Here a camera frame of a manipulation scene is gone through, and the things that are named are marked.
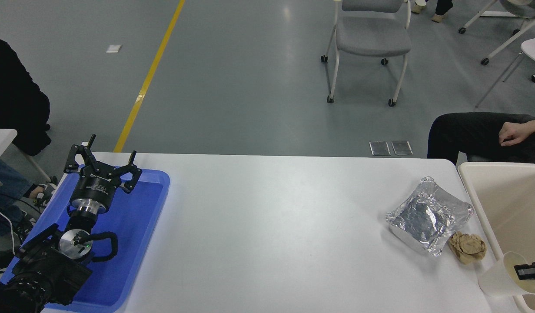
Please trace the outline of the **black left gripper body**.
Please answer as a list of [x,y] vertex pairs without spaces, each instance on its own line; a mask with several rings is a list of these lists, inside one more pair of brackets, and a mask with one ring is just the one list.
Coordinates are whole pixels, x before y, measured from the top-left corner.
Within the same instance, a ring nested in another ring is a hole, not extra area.
[[111,206],[116,189],[122,184],[120,177],[102,177],[89,173],[80,173],[79,180],[71,195],[71,205],[78,206],[83,200],[98,202],[101,206]]

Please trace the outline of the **person's hand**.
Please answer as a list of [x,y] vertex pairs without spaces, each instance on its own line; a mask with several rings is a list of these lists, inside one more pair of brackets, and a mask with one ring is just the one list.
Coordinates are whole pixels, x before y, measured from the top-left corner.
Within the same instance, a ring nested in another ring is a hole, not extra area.
[[502,147],[520,144],[534,132],[534,127],[530,125],[530,122],[505,122],[498,133],[498,144]]

